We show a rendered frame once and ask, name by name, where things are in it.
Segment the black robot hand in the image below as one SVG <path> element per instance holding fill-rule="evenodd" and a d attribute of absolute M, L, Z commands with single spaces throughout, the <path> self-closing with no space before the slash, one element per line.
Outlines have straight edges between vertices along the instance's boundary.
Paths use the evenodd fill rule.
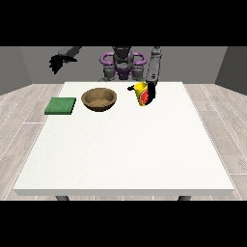
<path fill-rule="evenodd" d="M 134 85 L 128 87 L 127 89 L 129 91 L 134 91 Z M 146 102 L 146 105 L 150 104 L 155 99 L 155 85 L 153 83 L 147 83 L 148 85 L 148 93 L 149 93 L 149 99 Z"/>
<path fill-rule="evenodd" d="M 56 74 L 59 69 L 63 66 L 63 63 L 76 62 L 76 59 L 65 55 L 54 55 L 49 60 L 49 67 Z"/>

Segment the yellow cup with melon print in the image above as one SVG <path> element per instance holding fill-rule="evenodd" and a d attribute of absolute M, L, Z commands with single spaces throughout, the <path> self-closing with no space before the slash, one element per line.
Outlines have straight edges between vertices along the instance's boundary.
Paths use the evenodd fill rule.
<path fill-rule="evenodd" d="M 148 85 L 146 82 L 139 82 L 134 85 L 135 95 L 140 106 L 145 106 L 149 99 Z"/>

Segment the green square pad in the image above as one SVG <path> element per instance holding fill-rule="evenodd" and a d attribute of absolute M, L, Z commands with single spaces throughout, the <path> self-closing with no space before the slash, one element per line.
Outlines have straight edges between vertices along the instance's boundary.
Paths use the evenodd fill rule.
<path fill-rule="evenodd" d="M 45 110 L 45 115 L 70 115 L 72 113 L 75 97 L 53 97 L 49 100 Z"/>

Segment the brown wooden bowl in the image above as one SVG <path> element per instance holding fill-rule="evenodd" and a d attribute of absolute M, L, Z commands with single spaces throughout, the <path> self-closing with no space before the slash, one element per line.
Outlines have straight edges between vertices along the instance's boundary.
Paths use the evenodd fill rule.
<path fill-rule="evenodd" d="M 88 109 L 95 112 L 104 112 L 115 104 L 117 94 L 111 89 L 93 88 L 86 91 L 81 100 Z"/>

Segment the grey purple-ringed robot trunk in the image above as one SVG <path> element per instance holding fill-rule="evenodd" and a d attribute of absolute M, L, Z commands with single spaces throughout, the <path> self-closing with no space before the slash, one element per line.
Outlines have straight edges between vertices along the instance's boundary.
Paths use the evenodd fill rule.
<path fill-rule="evenodd" d="M 113 51 L 103 53 L 99 61 L 103 65 L 101 81 L 113 81 L 115 76 L 118 76 L 120 80 L 127 80 L 129 76 L 134 81 L 144 80 L 147 56 L 140 52 L 133 52 L 130 46 L 114 46 Z"/>

